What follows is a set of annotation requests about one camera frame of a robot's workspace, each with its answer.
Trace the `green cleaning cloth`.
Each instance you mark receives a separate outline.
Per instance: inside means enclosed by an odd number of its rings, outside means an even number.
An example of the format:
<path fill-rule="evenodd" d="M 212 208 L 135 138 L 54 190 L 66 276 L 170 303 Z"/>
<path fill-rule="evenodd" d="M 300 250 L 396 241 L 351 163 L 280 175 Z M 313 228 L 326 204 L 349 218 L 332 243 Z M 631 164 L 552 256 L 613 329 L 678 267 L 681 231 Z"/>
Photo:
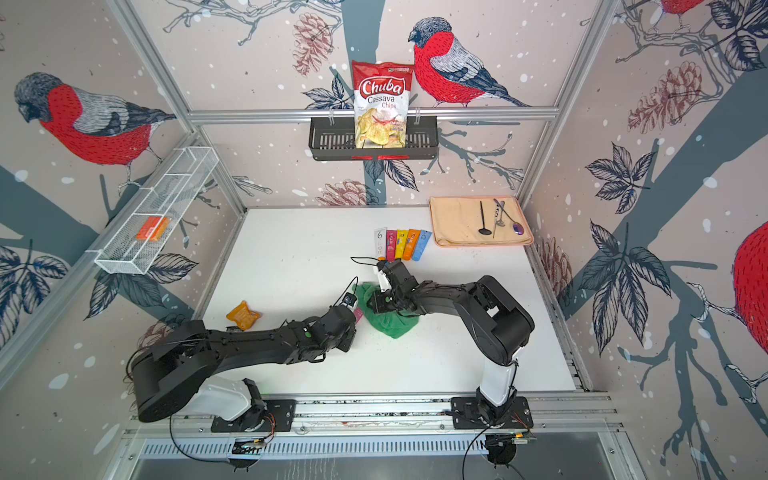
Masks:
<path fill-rule="evenodd" d="M 419 322 L 419 315 L 406 315 L 402 312 L 375 313 L 373 309 L 373 298 L 375 293 L 380 293 L 380 287 L 377 284 L 365 282 L 359 284 L 355 289 L 355 295 L 358 298 L 358 308 L 362 316 L 370 325 L 392 339 L 398 339 L 412 330 Z"/>

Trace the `white toothpaste tube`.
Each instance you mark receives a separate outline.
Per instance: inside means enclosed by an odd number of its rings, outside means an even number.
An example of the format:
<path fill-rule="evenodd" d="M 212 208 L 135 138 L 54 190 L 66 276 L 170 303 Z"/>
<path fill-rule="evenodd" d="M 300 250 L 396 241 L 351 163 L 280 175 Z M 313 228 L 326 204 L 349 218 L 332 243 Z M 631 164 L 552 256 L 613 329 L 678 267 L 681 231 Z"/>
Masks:
<path fill-rule="evenodd" d="M 385 260 L 386 259 L 386 250 L 387 250 L 387 229 L 377 229 L 374 232 L 374 240 L 375 240 L 375 256 L 378 260 Z"/>

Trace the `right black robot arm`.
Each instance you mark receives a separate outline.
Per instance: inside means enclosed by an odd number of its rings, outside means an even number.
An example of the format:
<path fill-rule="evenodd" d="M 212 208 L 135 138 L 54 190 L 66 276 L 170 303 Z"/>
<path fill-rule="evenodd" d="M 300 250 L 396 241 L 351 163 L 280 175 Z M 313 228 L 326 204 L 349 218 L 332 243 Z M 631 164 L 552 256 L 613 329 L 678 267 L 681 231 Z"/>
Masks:
<path fill-rule="evenodd" d="M 476 390 L 479 420 L 502 423 L 516 397 L 517 355 L 535 329 L 532 316 L 490 275 L 458 285 L 418 282 L 401 260 L 376 262 L 380 286 L 366 301 L 370 320 L 385 314 L 418 319 L 431 314 L 459 317 L 485 357 Z"/>

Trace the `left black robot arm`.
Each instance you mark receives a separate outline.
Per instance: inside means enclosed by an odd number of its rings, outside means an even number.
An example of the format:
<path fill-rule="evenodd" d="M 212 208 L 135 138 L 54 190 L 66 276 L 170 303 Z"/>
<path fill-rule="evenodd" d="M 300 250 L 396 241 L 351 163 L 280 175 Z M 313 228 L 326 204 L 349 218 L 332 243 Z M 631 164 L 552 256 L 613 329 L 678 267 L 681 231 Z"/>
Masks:
<path fill-rule="evenodd" d="M 152 423 L 176 414 L 221 372 L 319 363 L 331 350 L 347 352 L 356 322 L 355 307 L 347 304 L 332 306 L 320 317 L 253 332 L 210 330 L 200 320 L 190 321 L 130 361 L 138 418 Z"/>

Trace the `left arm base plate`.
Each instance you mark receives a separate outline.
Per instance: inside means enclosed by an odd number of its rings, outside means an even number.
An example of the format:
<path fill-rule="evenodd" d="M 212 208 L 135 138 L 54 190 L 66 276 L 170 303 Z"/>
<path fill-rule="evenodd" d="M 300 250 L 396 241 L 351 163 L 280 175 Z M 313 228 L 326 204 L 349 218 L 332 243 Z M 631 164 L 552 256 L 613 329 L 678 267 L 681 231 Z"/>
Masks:
<path fill-rule="evenodd" d="M 289 432 L 295 416 L 297 402 L 292 399 L 261 400 L 234 420 L 215 417 L 213 433 L 282 433 Z"/>

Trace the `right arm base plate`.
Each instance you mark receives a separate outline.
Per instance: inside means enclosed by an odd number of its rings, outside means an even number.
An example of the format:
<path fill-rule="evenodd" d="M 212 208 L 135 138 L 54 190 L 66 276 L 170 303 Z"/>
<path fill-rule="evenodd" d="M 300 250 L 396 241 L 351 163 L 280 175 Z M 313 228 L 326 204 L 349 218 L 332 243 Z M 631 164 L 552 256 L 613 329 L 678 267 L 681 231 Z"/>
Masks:
<path fill-rule="evenodd" d="M 514 396 L 502 406 L 480 397 L 452 397 L 449 411 L 456 430 L 530 430 L 534 426 L 529 402 L 522 396 Z"/>

